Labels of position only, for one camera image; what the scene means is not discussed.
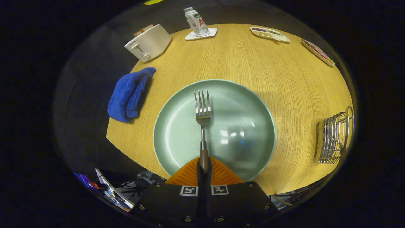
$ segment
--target plate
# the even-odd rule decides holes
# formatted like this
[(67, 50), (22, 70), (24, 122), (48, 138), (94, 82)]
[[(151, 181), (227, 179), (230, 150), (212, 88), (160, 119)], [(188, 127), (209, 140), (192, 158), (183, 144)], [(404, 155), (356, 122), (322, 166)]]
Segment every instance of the plate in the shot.
[(218, 29), (216, 28), (208, 28), (209, 34), (203, 37), (197, 37), (194, 31), (190, 32), (187, 34), (185, 37), (186, 40), (196, 40), (196, 39), (202, 39), (202, 38), (207, 38), (207, 37), (213, 37), (215, 34), (217, 34)]
[(252, 33), (259, 37), (274, 39), (286, 43), (290, 42), (290, 39), (287, 38), (284, 34), (273, 29), (251, 26), (250, 31), (252, 31)]
[(275, 148), (275, 125), (265, 103), (250, 89), (226, 80), (204, 80), (176, 92), (161, 109), (153, 130), (155, 155), (169, 175), (200, 154), (201, 127), (194, 91), (208, 89), (212, 118), (205, 127), (208, 154), (251, 181)]

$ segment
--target metal wire rack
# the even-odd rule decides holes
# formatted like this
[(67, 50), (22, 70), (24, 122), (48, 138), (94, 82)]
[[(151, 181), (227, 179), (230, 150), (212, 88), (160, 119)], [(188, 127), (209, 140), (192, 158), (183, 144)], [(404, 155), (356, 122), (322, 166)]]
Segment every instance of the metal wire rack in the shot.
[(334, 164), (347, 151), (354, 129), (352, 107), (319, 122), (317, 155), (319, 163)]

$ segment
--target fork handle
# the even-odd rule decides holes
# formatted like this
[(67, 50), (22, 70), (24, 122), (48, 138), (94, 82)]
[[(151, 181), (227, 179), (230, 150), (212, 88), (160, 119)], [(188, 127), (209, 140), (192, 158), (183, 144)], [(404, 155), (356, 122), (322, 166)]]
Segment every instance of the fork handle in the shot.
[(200, 166), (202, 167), (204, 173), (208, 171), (208, 151), (200, 150)]

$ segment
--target coaster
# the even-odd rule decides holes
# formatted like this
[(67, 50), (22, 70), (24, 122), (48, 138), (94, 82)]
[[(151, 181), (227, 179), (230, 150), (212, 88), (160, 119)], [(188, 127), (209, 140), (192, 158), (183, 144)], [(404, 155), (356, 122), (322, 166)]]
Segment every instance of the coaster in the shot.
[(196, 37), (194, 31), (190, 32), (185, 39), (190, 41), (190, 40), (197, 40), (197, 39), (202, 39), (202, 38), (207, 38), (207, 37), (213, 37), (215, 34), (217, 34), (218, 29), (216, 28), (208, 28), (209, 34), (203, 37)]

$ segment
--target round table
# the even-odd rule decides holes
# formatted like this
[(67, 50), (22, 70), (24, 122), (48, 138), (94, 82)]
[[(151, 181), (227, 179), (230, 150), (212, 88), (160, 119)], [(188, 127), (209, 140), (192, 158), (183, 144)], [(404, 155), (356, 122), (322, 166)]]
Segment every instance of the round table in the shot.
[(139, 61), (132, 69), (156, 68), (139, 116), (129, 123), (110, 118), (107, 139), (141, 166), (169, 178), (153, 151), (159, 111), (186, 85), (224, 79), (254, 91), (274, 118), (275, 150), (254, 179), (266, 194), (292, 191), (332, 172), (337, 163), (320, 164), (314, 159), (315, 128), (319, 121), (353, 107), (344, 78), (336, 66), (310, 52), (300, 37), (280, 31), (291, 40), (281, 43), (254, 35), (250, 26), (258, 25), (210, 25), (218, 29), (214, 37), (192, 41), (184, 39), (191, 29), (171, 34), (173, 39), (161, 56)]

